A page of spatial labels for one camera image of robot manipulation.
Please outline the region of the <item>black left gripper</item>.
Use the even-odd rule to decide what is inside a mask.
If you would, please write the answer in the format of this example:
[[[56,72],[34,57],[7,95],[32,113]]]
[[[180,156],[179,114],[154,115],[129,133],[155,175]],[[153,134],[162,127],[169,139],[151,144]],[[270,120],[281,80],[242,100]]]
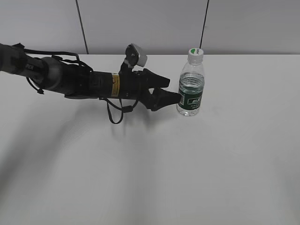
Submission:
[[[138,102],[147,109],[155,112],[166,106],[175,105],[180,102],[181,94],[166,91],[170,79],[157,75],[148,69],[140,71],[120,71],[120,99],[134,100],[133,105],[123,106],[123,110],[133,110]],[[150,94],[149,88],[155,88]]]

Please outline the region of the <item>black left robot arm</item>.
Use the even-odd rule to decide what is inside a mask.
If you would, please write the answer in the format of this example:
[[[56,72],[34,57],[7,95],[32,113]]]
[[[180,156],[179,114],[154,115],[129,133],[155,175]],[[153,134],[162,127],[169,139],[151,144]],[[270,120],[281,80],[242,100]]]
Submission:
[[[141,47],[129,44],[118,73],[95,71],[73,52],[45,52],[26,49],[22,44],[0,46],[0,69],[26,77],[37,91],[63,94],[69,99],[130,99],[155,112],[177,104],[179,93],[166,91],[170,79],[144,67],[147,55]]]

